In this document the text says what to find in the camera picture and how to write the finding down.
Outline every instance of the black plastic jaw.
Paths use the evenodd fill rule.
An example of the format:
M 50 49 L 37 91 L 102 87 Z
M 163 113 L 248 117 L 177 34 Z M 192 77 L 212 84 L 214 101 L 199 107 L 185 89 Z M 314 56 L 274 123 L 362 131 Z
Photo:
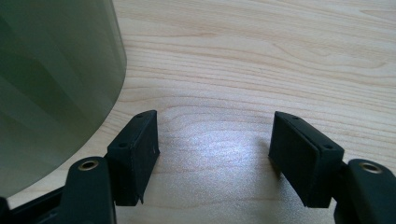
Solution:
M 396 223 L 396 178 L 373 161 L 342 162 L 344 150 L 296 116 L 276 112 L 270 159 L 303 204 L 328 207 L 337 201 L 337 224 Z
M 280 168 L 308 207 L 329 207 L 332 176 L 344 150 L 296 116 L 275 112 L 270 159 Z
M 116 205 L 135 206 L 139 200 L 143 203 L 159 155 L 157 111 L 134 116 L 107 147 L 106 159 Z

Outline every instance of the screw hole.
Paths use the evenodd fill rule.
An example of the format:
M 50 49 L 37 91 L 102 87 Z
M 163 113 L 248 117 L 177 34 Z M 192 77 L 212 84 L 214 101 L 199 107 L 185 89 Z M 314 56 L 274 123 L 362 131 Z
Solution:
M 85 161 L 78 167 L 78 169 L 80 171 L 89 171 L 95 168 L 98 164 L 99 164 L 98 161 Z
M 368 162 L 361 162 L 359 164 L 361 166 L 361 168 L 367 172 L 373 173 L 373 174 L 381 174 L 382 170 L 381 168 L 379 168 L 378 166 L 368 163 Z
M 327 149 L 332 149 L 332 146 L 330 145 L 323 145 L 324 147 L 326 147 Z
M 126 146 L 128 146 L 128 144 L 126 144 L 126 143 L 119 143 L 119 147 L 126 147 Z

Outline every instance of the wood grain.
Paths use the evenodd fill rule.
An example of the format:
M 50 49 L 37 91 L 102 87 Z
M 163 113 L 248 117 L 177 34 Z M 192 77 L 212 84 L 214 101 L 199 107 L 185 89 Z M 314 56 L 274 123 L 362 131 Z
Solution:
M 145 204 L 119 223 L 333 223 L 304 208 L 268 158 L 274 112 L 304 118 L 396 172 L 393 1 L 116 0 L 127 78 L 105 123 L 69 161 L 9 198 L 64 183 L 135 114 L 159 112 L 162 152 Z

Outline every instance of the black mount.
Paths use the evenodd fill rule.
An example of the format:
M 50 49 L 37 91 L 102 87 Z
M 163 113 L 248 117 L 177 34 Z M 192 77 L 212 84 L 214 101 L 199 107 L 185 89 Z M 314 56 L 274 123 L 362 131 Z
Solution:
M 134 116 L 107 147 L 104 158 L 74 163 L 64 187 L 9 210 L 0 198 L 0 223 L 117 223 L 114 201 L 135 206 L 160 154 L 157 112 Z
M 296 116 L 275 112 L 269 157 L 303 204 L 327 208 L 337 201 L 337 224 L 396 223 L 396 178 L 376 162 L 352 160 L 323 133 Z

